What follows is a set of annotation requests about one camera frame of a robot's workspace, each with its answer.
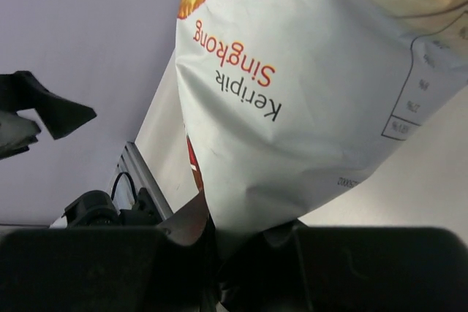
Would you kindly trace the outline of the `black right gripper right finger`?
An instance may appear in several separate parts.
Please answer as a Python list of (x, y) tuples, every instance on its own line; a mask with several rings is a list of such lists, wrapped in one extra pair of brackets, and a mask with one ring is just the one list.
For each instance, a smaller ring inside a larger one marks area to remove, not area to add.
[(465, 311), (467, 247), (431, 227), (307, 227), (253, 237), (219, 271), (229, 311)]

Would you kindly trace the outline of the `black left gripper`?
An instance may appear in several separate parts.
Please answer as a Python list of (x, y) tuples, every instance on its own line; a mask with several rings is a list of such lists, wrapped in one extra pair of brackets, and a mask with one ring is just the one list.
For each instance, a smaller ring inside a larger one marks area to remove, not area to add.
[(41, 128), (16, 113), (36, 110), (58, 140), (96, 118), (94, 109), (65, 99), (44, 87), (30, 71), (1, 75), (1, 160), (29, 151)]

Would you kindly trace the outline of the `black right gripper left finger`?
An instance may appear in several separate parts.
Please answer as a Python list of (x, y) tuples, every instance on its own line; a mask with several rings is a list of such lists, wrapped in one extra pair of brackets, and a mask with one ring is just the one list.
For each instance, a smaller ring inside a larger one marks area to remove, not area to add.
[(1, 309), (214, 311), (204, 245), (151, 228), (10, 232), (1, 238)]

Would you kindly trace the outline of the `brown Chuba barbeque bag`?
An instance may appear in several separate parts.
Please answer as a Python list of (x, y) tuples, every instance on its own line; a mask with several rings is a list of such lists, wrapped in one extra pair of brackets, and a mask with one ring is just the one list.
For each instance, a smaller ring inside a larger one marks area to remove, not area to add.
[(467, 0), (181, 0), (175, 70), (232, 245), (364, 182), (467, 86)]

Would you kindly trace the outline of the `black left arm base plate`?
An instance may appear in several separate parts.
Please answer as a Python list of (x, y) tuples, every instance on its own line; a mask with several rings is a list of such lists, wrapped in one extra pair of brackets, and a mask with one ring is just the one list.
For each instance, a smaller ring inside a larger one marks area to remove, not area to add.
[(137, 193), (137, 201), (130, 210), (120, 210), (119, 221), (127, 227), (156, 226), (162, 217), (147, 188)]

